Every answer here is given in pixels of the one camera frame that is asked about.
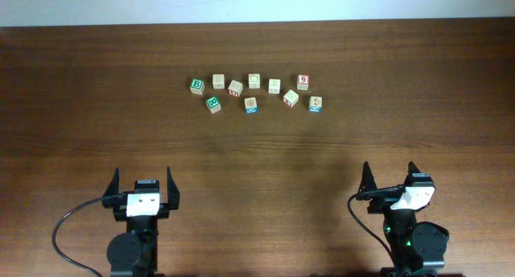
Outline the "car picture yellow block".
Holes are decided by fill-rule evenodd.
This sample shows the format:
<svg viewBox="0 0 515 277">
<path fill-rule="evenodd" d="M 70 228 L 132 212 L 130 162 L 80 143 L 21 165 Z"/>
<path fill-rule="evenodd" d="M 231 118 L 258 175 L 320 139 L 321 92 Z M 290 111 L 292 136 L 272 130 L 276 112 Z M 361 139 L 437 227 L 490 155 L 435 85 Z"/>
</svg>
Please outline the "car picture yellow block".
<svg viewBox="0 0 515 277">
<path fill-rule="evenodd" d="M 309 111 L 312 113 L 320 113 L 323 107 L 323 98 L 311 96 L 309 100 Z"/>
</svg>

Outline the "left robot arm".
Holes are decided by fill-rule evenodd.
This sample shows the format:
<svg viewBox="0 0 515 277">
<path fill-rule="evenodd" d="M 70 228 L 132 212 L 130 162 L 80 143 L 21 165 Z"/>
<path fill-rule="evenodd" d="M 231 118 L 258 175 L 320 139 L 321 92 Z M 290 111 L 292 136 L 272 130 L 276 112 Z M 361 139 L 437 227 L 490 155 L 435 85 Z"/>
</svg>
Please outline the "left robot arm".
<svg viewBox="0 0 515 277">
<path fill-rule="evenodd" d="M 126 231 L 109 243 L 106 257 L 110 274 L 119 277 L 158 276 L 158 221 L 167 219 L 179 208 L 180 192 L 167 169 L 167 201 L 160 198 L 159 181 L 137 180 L 132 191 L 119 191 L 116 170 L 103 195 L 102 205 L 113 210 L 116 221 L 126 224 Z"/>
</svg>

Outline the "letter E L block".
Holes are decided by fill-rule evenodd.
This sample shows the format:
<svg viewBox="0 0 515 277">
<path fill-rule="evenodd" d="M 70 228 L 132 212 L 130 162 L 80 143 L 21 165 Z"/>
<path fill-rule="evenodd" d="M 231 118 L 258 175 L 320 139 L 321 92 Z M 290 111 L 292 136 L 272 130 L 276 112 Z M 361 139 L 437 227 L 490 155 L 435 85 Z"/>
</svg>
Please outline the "letter E L block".
<svg viewBox="0 0 515 277">
<path fill-rule="evenodd" d="M 290 89 L 283 95 L 282 101 L 286 106 L 292 108 L 299 101 L 299 95 Z"/>
</svg>

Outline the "shell picture Q block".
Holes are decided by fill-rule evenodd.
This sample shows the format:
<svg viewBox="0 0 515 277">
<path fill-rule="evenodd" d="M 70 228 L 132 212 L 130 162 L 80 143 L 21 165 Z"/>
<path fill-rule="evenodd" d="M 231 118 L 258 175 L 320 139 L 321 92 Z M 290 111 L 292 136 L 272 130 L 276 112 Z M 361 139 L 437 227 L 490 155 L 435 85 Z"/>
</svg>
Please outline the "shell picture Q block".
<svg viewBox="0 0 515 277">
<path fill-rule="evenodd" d="M 258 112 L 257 99 L 255 97 L 247 97 L 244 99 L 245 112 L 247 114 L 255 114 Z"/>
</svg>

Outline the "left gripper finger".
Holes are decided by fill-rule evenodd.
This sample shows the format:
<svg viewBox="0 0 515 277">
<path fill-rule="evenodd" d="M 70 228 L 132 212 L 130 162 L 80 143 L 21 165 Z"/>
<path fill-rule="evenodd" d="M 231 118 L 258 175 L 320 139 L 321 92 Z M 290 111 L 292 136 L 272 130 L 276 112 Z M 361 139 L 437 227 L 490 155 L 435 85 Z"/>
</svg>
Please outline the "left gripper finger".
<svg viewBox="0 0 515 277">
<path fill-rule="evenodd" d="M 170 210 L 179 208 L 180 192 L 171 175 L 171 169 L 167 167 L 167 206 Z"/>
<path fill-rule="evenodd" d="M 109 182 L 109 185 L 103 194 L 103 199 L 108 201 L 116 197 L 119 197 L 119 169 L 117 167 L 115 168 L 112 180 Z"/>
</svg>

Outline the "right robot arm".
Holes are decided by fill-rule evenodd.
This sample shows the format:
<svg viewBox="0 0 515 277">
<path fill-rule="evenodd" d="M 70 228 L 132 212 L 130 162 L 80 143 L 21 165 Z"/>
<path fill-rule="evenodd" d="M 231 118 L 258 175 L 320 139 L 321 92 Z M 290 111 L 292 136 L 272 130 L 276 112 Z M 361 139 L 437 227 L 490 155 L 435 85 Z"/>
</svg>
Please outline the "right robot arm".
<svg viewBox="0 0 515 277">
<path fill-rule="evenodd" d="M 416 213 L 429 206 L 435 192 L 434 181 L 413 163 L 408 163 L 402 184 L 379 188 L 367 162 L 363 164 L 355 199 L 367 201 L 367 213 L 384 217 L 380 241 L 392 260 L 381 276 L 436 276 L 445 265 L 449 232 L 429 221 L 417 221 Z"/>
</svg>

